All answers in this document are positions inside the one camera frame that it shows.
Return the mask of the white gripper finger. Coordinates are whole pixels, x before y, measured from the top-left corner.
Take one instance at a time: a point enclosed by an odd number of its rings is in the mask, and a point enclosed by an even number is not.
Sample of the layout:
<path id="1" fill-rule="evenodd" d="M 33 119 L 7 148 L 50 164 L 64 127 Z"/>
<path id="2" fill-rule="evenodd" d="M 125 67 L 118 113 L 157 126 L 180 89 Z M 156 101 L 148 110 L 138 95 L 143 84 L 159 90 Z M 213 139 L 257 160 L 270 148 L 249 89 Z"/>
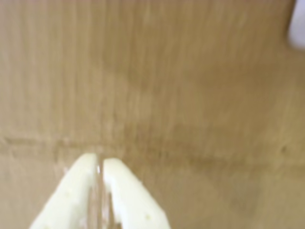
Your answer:
<path id="1" fill-rule="evenodd" d="M 63 176 L 31 229 L 85 229 L 92 189 L 97 184 L 98 158 L 80 156 Z"/>
<path id="2" fill-rule="evenodd" d="M 122 229 L 168 229 L 169 220 L 140 179 L 119 159 L 103 161 L 103 184 Z"/>

